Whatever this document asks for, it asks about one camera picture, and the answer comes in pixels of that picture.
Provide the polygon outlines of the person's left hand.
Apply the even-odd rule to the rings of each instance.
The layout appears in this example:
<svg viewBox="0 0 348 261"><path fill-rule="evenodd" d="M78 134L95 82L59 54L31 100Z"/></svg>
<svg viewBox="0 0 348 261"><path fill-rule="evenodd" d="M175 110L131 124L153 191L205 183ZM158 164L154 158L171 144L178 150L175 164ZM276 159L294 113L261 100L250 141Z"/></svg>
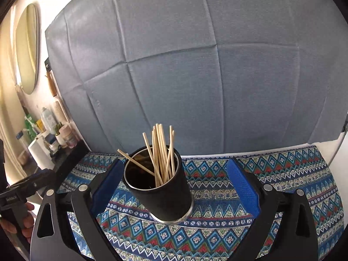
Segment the person's left hand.
<svg viewBox="0 0 348 261"><path fill-rule="evenodd" d="M22 234L26 238L28 243L31 243L32 232L34 228L34 218L31 214L31 211L34 210L34 205L30 202L26 202L27 215L23 218L23 226ZM7 231L8 233L16 234L16 227L10 223L9 221L1 218L1 227Z"/></svg>

